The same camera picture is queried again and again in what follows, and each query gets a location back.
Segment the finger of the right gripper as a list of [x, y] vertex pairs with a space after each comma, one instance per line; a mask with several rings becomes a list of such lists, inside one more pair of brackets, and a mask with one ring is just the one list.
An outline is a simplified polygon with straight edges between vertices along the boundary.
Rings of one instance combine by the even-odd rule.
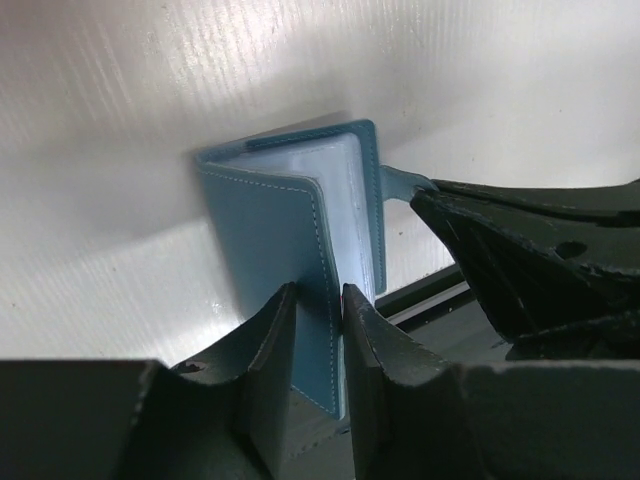
[[424, 221], [468, 280], [639, 277], [639, 183], [507, 188], [437, 180]]
[[638, 228], [444, 191], [410, 205], [511, 344], [508, 359], [638, 359]]

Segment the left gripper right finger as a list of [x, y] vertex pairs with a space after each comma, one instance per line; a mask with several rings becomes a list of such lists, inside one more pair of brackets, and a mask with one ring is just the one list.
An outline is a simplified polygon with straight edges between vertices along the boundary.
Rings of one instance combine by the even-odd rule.
[[635, 479], [635, 360], [451, 363], [343, 288], [359, 479]]

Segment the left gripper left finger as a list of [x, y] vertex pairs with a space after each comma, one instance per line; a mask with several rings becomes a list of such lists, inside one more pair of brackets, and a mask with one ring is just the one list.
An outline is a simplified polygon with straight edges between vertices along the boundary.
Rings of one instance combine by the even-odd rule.
[[5, 479], [275, 479], [296, 287], [174, 367], [156, 360], [5, 360]]

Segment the blue card holder wallet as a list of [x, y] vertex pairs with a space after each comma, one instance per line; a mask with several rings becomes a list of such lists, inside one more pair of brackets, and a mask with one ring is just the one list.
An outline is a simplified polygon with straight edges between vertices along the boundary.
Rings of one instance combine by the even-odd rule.
[[367, 299], [386, 290], [383, 205], [433, 182], [383, 165], [368, 119], [236, 140], [194, 160], [239, 310], [251, 316], [296, 284], [293, 388], [342, 418], [342, 287]]

